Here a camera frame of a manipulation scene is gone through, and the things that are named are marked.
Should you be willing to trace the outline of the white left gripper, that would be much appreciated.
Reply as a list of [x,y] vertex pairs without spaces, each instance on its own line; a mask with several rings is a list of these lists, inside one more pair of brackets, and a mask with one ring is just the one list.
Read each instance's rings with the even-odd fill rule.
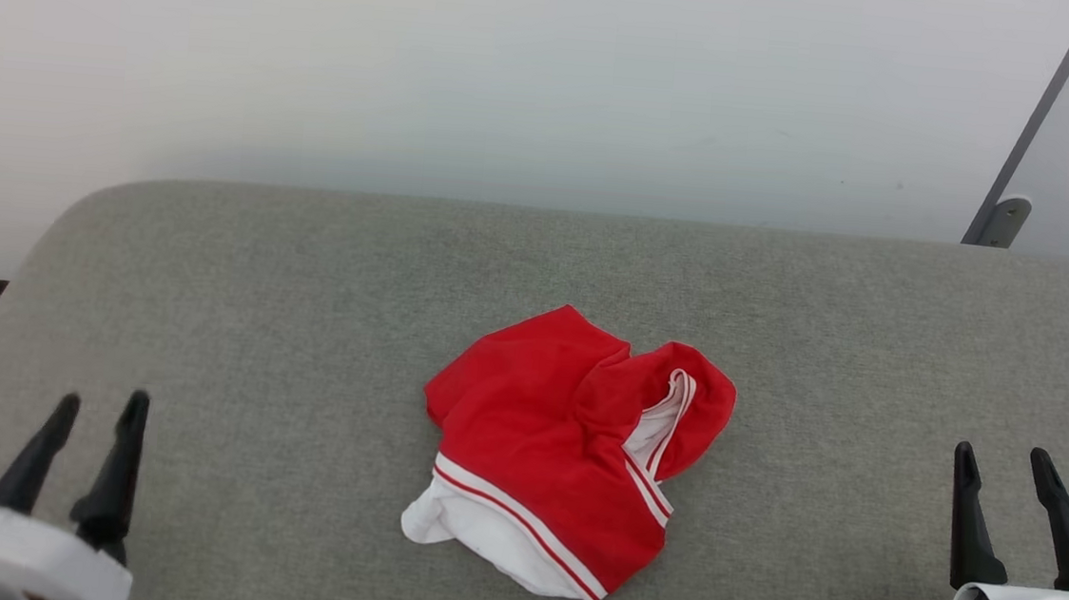
[[88,494],[71,508],[75,534],[33,520],[52,460],[64,449],[81,399],[66,394],[0,478],[0,600],[127,600],[133,575],[125,539],[150,410],[136,390]]

